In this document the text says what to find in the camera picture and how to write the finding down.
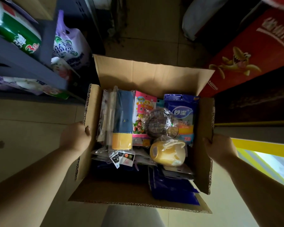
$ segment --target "forearm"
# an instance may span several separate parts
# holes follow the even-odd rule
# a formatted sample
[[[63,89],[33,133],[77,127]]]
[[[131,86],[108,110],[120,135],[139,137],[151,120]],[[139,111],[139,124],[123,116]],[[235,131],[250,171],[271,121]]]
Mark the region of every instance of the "forearm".
[[[284,185],[236,156],[221,165],[259,226],[284,226]]]
[[[73,152],[56,149],[0,183],[0,226],[40,226],[69,166]]]

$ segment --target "blue package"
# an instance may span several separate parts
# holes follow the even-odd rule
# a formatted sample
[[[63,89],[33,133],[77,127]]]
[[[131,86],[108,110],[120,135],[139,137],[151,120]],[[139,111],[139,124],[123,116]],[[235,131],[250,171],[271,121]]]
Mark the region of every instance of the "blue package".
[[[164,100],[157,99],[156,108],[158,107],[164,107]]]
[[[199,206],[198,191],[185,179],[170,179],[160,174],[157,167],[148,167],[148,182],[155,199]]]
[[[193,123],[200,97],[180,94],[165,94],[164,106],[178,119],[179,138],[188,145],[193,143]]]

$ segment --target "cartoon character illustration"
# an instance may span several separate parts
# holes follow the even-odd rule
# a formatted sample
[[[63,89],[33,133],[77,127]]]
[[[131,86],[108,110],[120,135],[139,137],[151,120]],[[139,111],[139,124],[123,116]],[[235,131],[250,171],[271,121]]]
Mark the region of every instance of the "cartoon character illustration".
[[[249,53],[243,53],[238,47],[233,47],[233,59],[229,60],[226,57],[222,57],[222,64],[217,66],[215,64],[210,64],[209,69],[218,70],[222,79],[225,79],[225,74],[223,70],[229,70],[233,72],[241,72],[246,76],[249,76],[250,70],[261,72],[261,69],[253,64],[249,64],[249,58],[251,55]]]

